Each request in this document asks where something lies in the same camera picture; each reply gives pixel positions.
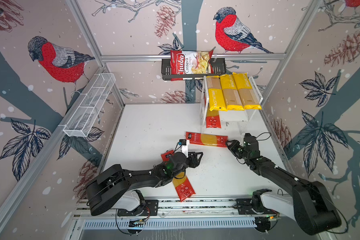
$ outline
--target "wallpaper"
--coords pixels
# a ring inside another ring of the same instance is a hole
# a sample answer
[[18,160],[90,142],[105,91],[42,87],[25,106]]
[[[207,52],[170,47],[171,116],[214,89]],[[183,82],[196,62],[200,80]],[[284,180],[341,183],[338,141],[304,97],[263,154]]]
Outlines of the wallpaper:
[[295,174],[347,219],[336,238],[360,240],[360,1],[325,2],[264,109]]
[[80,0],[103,55],[285,51],[309,0]]
[[64,1],[0,0],[0,206],[97,68]]
[[[226,61],[227,73],[248,73],[263,91],[279,61]],[[128,103],[200,102],[203,80],[164,81],[161,61],[107,63]]]
[[121,109],[113,94],[104,103],[87,138],[60,141],[36,183],[5,226],[1,240],[64,239],[85,185],[99,174]]

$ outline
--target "white snow dot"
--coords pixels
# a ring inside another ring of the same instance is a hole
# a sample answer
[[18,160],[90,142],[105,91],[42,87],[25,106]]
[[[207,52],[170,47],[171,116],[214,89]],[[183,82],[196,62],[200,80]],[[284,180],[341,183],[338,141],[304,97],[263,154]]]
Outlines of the white snow dot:
[[47,194],[49,194],[50,191],[51,191],[51,187],[47,187],[43,190],[43,194],[47,195]]

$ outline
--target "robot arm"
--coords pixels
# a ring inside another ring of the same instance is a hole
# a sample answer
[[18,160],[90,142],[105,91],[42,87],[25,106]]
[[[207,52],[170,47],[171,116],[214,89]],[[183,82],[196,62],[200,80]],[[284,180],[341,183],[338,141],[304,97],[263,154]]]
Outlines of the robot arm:
[[290,199],[276,198],[274,195],[262,196],[264,193],[260,193],[265,207],[277,210],[280,206],[284,206],[286,215],[291,216],[290,206],[293,203],[294,218],[292,219],[296,220],[299,227],[309,235],[341,225],[339,214],[322,183],[301,179],[261,156],[258,141],[249,133],[245,134],[244,146],[240,146],[237,140],[227,141],[226,145],[235,157],[243,158],[248,167],[257,175],[271,180],[292,196]]

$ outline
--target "floor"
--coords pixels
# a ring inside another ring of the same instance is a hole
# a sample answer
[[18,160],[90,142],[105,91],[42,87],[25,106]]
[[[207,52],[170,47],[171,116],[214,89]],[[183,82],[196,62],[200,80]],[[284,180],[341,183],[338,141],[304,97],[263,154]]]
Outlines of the floor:
[[[144,170],[159,164],[162,161],[160,155],[173,149],[179,139],[184,139],[186,131],[200,132],[199,109],[200,103],[126,105],[104,169],[121,164],[124,169]],[[221,125],[221,129],[208,128],[205,133],[226,135],[229,140],[240,141],[236,122],[222,122]],[[259,113],[247,124],[245,132],[254,136],[268,132]],[[240,165],[226,148],[191,144],[188,149],[204,153],[197,168],[187,169],[187,177],[198,196],[251,195],[262,188],[276,192],[279,189],[246,165]],[[284,168],[270,138],[259,142],[259,150],[263,156]],[[145,197],[177,196],[172,184],[140,190]]]

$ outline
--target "black metal basket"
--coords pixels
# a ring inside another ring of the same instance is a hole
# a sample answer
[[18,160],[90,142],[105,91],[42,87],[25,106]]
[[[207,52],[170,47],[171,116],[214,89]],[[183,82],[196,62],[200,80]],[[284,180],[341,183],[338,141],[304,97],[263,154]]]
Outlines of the black metal basket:
[[202,78],[204,76],[220,76],[226,74],[226,65],[225,65],[225,58],[211,58],[209,61],[213,73],[211,74],[171,74],[171,60],[169,58],[165,58],[161,60],[161,74],[163,80],[170,81],[173,78]]

